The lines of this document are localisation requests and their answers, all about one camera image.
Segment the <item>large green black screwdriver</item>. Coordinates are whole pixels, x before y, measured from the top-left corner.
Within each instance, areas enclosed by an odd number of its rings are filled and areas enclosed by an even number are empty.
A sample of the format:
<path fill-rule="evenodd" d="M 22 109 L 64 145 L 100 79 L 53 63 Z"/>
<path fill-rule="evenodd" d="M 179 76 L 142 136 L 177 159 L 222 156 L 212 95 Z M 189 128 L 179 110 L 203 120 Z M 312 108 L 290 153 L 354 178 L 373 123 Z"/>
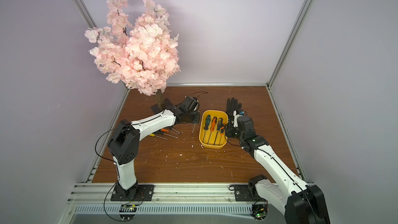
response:
<path fill-rule="evenodd" d="M 211 115 L 207 115 L 207 117 L 205 119 L 205 124 L 204 124 L 204 134 L 203 134 L 203 139 L 202 139 L 203 143 L 205 143 L 206 132 L 209 129 L 210 121 L 211 121 Z"/>

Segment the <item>small orange screwdriver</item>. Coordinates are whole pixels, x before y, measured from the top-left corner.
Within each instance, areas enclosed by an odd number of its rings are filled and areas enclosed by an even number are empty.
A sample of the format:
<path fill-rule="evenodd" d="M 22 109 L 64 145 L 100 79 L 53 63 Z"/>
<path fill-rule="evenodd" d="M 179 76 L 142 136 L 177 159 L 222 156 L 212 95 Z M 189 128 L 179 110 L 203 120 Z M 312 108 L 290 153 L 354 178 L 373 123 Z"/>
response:
<path fill-rule="evenodd" d="M 219 140 L 219 145 L 222 145 L 222 140 L 225 134 L 225 130 L 226 130 L 226 125 L 223 124 L 221 129 L 220 129 L 220 140 Z"/>

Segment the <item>yellow black striped screwdriver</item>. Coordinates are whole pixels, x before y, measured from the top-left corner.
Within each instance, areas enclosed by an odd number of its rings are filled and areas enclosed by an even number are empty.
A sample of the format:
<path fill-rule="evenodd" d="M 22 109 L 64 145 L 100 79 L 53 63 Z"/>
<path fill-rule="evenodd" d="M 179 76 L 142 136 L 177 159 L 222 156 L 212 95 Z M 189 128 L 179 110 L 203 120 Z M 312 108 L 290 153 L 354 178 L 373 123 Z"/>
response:
<path fill-rule="evenodd" d="M 217 137 L 218 137 L 218 133 L 220 132 L 220 129 L 222 127 L 223 124 L 223 119 L 219 118 L 218 119 L 218 123 L 217 123 L 217 130 L 216 130 L 216 136 L 215 136 L 215 140 L 214 140 L 214 145 L 217 145 Z"/>

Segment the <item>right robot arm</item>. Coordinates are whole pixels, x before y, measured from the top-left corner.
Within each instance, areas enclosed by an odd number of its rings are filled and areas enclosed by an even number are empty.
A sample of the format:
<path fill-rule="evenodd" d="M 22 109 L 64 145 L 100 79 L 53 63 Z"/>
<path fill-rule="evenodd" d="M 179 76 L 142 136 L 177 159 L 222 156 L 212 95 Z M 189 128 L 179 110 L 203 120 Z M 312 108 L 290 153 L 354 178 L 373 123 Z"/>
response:
<path fill-rule="evenodd" d="M 227 124 L 226 135 L 238 139 L 242 149 L 262 165 L 271 178 L 257 178 L 251 184 L 257 197 L 268 201 L 285 217 L 287 224 L 329 224 L 330 218 L 322 190 L 300 179 L 277 156 L 268 141 L 256 134 L 253 120 L 237 116 Z"/>

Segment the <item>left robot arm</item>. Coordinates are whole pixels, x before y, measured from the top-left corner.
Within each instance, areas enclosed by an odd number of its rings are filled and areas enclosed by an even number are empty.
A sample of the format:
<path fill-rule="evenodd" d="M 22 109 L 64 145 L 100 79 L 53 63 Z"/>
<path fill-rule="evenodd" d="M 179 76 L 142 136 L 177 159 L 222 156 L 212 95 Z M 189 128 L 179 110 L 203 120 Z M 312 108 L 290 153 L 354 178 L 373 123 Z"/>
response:
<path fill-rule="evenodd" d="M 138 181 L 135 175 L 134 160 L 138 155 L 140 141 L 166 127 L 181 123 L 199 123 L 199 101 L 187 96 L 173 105 L 166 99 L 164 107 L 153 106 L 154 115 L 137 121 L 122 120 L 112 129 L 108 148 L 117 168 L 118 179 L 114 191 L 129 200 L 136 196 Z"/>

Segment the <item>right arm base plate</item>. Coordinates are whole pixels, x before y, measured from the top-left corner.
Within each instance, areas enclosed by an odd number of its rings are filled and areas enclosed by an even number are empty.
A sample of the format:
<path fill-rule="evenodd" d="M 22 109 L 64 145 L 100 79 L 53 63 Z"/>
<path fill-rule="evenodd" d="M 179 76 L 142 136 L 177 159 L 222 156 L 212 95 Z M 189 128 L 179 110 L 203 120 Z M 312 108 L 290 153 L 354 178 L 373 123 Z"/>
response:
<path fill-rule="evenodd" d="M 255 202 L 257 198 L 249 191 L 247 184 L 234 184 L 229 187 L 234 192 L 236 202 Z"/>

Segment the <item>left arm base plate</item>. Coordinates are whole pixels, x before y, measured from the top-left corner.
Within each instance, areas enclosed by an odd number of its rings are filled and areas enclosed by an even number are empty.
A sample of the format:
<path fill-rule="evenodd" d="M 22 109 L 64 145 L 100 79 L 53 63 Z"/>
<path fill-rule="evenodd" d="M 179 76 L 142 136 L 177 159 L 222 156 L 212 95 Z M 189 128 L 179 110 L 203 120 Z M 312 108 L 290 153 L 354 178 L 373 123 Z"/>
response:
<path fill-rule="evenodd" d="M 123 189 L 119 183 L 111 190 L 111 201 L 151 201 L 155 185 L 135 184 L 129 189 Z"/>

